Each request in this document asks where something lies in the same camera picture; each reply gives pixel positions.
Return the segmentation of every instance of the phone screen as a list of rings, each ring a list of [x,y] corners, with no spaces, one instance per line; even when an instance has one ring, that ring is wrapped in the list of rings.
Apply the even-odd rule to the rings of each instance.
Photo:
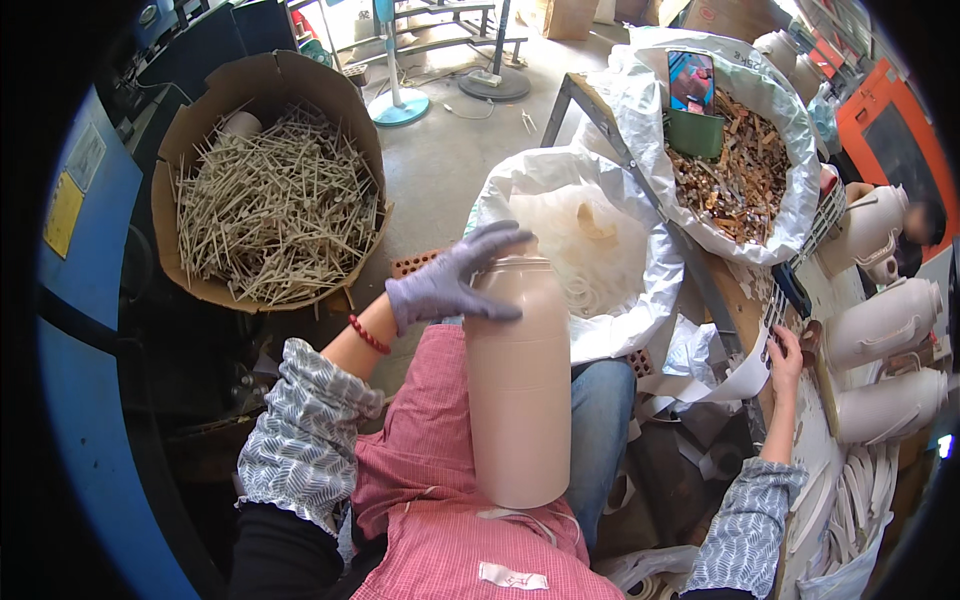
[[[695,52],[667,51],[670,107],[713,114],[713,59]]]

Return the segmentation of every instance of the gray glove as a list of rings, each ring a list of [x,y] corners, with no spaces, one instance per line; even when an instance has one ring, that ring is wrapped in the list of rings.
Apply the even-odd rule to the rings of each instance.
[[[490,300],[471,289],[470,277],[504,248],[532,238],[533,233],[519,229],[516,221],[498,221],[477,229],[403,279],[387,279],[396,334],[402,336],[417,321],[457,315],[519,319],[522,312],[516,306]]]

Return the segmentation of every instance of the pink checkered shirt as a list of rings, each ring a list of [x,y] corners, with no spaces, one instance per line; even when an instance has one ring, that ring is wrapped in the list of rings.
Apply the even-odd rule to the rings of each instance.
[[[360,436],[351,500],[387,555],[354,598],[623,598],[589,570],[566,501],[516,514],[476,489],[463,329],[426,328],[383,430]]]

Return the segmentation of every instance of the woman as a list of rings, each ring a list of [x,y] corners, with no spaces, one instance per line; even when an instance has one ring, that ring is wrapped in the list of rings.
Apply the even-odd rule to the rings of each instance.
[[[376,416],[383,401],[363,381],[411,324],[463,314],[521,316],[477,295],[469,279],[499,251],[530,237],[516,222],[480,228],[414,274],[388,280],[386,294],[321,352],[287,340],[282,378],[238,461],[246,495],[237,503],[231,597],[623,597],[589,570],[588,547],[626,443],[635,382],[624,362],[601,361],[574,373],[570,488],[537,509],[500,509],[476,490],[457,324],[426,328],[383,430],[356,435],[356,425]],[[781,400],[770,437],[761,458],[746,461],[731,486],[691,589],[736,588],[762,597],[773,581],[788,496],[804,477],[787,465],[800,349],[788,331],[780,335],[788,352],[783,357],[771,346]],[[348,497],[360,553],[354,571],[338,582],[344,566],[330,511]],[[739,526],[757,533],[748,564],[737,554],[743,544],[732,542]],[[381,560],[377,549],[384,544]],[[729,557],[740,563],[715,572],[713,565]]]

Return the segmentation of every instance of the red bead bracelet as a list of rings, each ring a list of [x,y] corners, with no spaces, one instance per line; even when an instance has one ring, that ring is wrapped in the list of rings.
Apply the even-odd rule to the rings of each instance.
[[[350,315],[347,317],[347,320],[350,321],[350,326],[352,326],[357,335],[359,335],[367,344],[373,346],[373,349],[381,354],[390,354],[390,347],[386,344],[381,343],[379,340],[371,336],[370,332],[363,328],[359,321],[357,321],[356,315]]]

